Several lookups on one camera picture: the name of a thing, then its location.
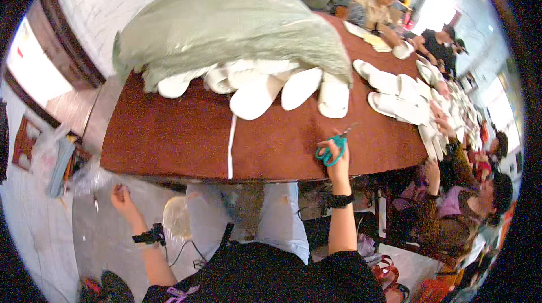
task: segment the scissors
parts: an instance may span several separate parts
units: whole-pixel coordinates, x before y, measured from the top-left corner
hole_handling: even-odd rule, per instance
[[[339,147],[339,149],[340,149],[339,156],[337,156],[337,158],[334,161],[330,162],[330,160],[333,158],[333,156],[331,155],[331,150],[329,149],[329,147],[326,147],[326,150],[324,151],[324,153],[322,155],[319,155],[319,152],[320,152],[320,150],[322,148],[316,149],[316,153],[314,154],[316,156],[316,158],[321,159],[325,166],[333,166],[333,165],[335,165],[337,163],[337,161],[339,160],[339,158],[342,157],[342,154],[344,154],[344,149],[346,148],[346,135],[357,124],[358,124],[357,122],[353,123],[348,129],[343,131],[343,133],[341,135],[335,135],[335,136],[330,137],[330,138],[327,139],[327,140],[332,139],[333,142],[335,142],[337,147]]]

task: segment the brown table surface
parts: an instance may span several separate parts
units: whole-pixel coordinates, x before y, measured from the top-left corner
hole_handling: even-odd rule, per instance
[[[342,20],[321,16],[335,27],[352,61],[362,59],[393,74],[419,77],[416,56],[399,60],[378,53],[361,38],[349,34]],[[259,118],[237,119],[232,148],[234,179],[324,178],[314,157],[315,144],[333,135],[333,128],[349,133],[350,174],[402,169],[427,158],[415,125],[398,122],[372,110],[367,94],[373,91],[353,72],[349,110],[342,119],[318,112],[318,93],[299,108],[285,111],[280,96]],[[101,165],[109,171],[134,176],[227,178],[228,137],[232,113],[228,99],[205,90],[193,80],[179,99],[145,94],[143,81],[132,74],[119,96],[102,149]]]

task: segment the white string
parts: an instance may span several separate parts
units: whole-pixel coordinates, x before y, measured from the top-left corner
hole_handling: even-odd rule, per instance
[[[234,178],[234,162],[231,156],[231,147],[234,145],[235,125],[237,123],[237,115],[231,117],[230,138],[228,140],[228,178]]]

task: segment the scissors handle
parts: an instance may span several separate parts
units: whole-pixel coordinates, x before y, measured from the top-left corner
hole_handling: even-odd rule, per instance
[[[333,160],[333,155],[331,154],[331,150],[329,149],[329,147],[325,148],[326,150],[324,151],[322,155],[320,155],[320,151],[323,148],[318,148],[316,150],[315,156],[317,159],[321,159],[325,166],[334,166],[339,160],[339,158],[342,157],[342,154],[344,154],[344,149],[346,146],[346,137],[342,137],[342,135],[336,135],[336,136],[330,137],[327,140],[330,140],[330,139],[332,139],[335,142],[340,152],[339,152],[339,156],[337,156],[337,158]]]

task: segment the purple lanyard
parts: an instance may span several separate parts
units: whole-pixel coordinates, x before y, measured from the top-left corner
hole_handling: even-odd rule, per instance
[[[188,297],[188,295],[190,294],[193,294],[195,293],[196,291],[198,291],[198,289],[200,289],[200,286],[197,285],[195,287],[191,287],[190,289],[188,289],[188,291],[184,292],[182,290],[179,290],[179,289],[175,289],[173,287],[170,287],[168,290],[167,290],[167,293],[172,295],[172,296],[175,296],[175,297],[172,297],[170,299],[168,299],[166,301],[166,303],[180,303],[181,301],[183,301],[185,298]]]

